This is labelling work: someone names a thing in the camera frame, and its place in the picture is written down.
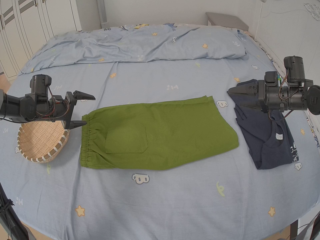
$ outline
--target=basket rim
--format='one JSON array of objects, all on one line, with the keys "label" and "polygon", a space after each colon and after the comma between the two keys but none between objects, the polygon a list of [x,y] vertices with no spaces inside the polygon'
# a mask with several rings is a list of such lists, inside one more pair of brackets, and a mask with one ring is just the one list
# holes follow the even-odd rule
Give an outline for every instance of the basket rim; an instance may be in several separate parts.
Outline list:
[{"label": "basket rim", "polygon": [[40,158],[31,158],[29,156],[27,156],[21,149],[21,145],[20,145],[20,135],[22,133],[22,129],[23,129],[23,125],[25,125],[25,123],[22,123],[19,127],[18,130],[18,136],[17,136],[17,144],[18,144],[18,153],[21,153],[23,155],[24,158],[26,158],[28,161],[31,162],[35,162],[35,163],[43,163],[46,160],[55,157],[61,150],[61,148],[66,144],[68,137],[69,137],[69,129],[65,129],[60,140],[58,140],[57,144],[53,147],[52,150],[50,150],[47,154],[43,155]]}]

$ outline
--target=green pants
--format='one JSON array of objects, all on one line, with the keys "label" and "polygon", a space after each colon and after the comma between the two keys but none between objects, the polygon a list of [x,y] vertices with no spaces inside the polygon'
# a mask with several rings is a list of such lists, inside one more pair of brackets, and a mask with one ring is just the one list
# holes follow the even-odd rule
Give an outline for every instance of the green pants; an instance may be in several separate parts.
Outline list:
[{"label": "green pants", "polygon": [[238,147],[211,97],[104,107],[82,117],[80,163],[166,170]]}]

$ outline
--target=woven bamboo basket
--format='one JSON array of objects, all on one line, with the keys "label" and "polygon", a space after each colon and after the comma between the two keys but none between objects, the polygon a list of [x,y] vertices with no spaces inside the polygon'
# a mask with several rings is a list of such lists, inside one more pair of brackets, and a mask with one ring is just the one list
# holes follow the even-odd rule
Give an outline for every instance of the woven bamboo basket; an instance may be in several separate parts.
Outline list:
[{"label": "woven bamboo basket", "polygon": [[18,152],[35,163],[52,161],[68,141],[69,130],[61,121],[29,122],[21,124],[18,130]]}]

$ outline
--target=headboard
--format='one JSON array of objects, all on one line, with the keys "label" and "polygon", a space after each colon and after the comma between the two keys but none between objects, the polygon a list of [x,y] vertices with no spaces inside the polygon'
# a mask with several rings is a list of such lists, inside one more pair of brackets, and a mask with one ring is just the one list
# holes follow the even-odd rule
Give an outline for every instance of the headboard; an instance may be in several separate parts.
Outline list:
[{"label": "headboard", "polygon": [[[303,58],[307,79],[320,85],[320,0],[257,0],[249,32],[285,76],[283,58]],[[320,115],[311,115],[320,135]]]}]

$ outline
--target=gray nightstand top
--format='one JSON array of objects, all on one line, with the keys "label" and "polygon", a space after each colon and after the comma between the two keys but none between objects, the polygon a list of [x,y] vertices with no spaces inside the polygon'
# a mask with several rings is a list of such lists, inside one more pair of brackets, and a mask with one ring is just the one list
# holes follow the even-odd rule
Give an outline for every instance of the gray nightstand top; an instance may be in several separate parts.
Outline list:
[{"label": "gray nightstand top", "polygon": [[214,12],[206,12],[206,15],[208,16],[208,21],[213,26],[217,25],[246,31],[249,30],[249,26],[236,16]]}]

